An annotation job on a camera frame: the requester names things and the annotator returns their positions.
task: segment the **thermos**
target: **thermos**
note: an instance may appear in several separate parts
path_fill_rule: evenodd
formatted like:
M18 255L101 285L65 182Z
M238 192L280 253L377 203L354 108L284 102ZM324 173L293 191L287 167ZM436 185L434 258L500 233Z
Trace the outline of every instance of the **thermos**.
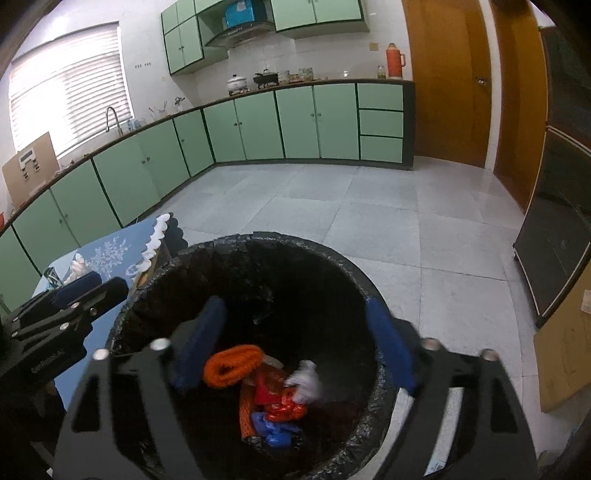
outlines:
M388 63L388 76L402 79L402 67L406 66L406 55L400 53L398 47L393 43L386 48L386 61Z

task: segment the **faucet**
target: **faucet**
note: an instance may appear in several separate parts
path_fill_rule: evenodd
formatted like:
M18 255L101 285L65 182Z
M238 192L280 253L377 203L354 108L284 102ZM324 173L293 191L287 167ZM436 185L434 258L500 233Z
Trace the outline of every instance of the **faucet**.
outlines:
M120 137L123 137L123 130L121 130L121 126L119 125L119 119L117 118L117 112L115 112L115 109L111 106L107 107L106 110L106 120L107 120L107 131L109 131L109 109L113 110L113 115L115 116L115 122L117 123L117 132L119 133Z

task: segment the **cardboard box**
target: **cardboard box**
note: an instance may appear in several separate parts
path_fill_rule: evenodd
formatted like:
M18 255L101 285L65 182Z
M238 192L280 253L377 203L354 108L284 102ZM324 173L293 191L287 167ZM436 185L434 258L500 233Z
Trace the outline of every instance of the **cardboard box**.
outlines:
M545 413L591 383L591 314L581 310L585 290L591 290L591 264L534 337Z
M27 145L2 166L14 208L20 208L59 171L49 132Z

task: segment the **white pot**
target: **white pot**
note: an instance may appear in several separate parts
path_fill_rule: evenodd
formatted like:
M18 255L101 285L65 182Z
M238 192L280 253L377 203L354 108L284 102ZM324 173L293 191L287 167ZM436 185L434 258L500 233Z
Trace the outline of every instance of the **white pot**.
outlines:
M228 92L239 92L240 90L246 90L246 79L244 77L239 77L238 75L233 75L231 79L228 80Z

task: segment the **pot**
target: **pot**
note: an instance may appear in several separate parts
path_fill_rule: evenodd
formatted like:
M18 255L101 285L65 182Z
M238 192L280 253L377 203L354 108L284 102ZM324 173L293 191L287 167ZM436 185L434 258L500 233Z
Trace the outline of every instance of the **pot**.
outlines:
M269 69L263 70L262 73L255 73L253 80L257 85L264 85L266 83L279 84L278 75L276 73L269 72Z
M228 80L228 92L234 93L241 90L246 90L246 79L238 75L232 75L232 78Z

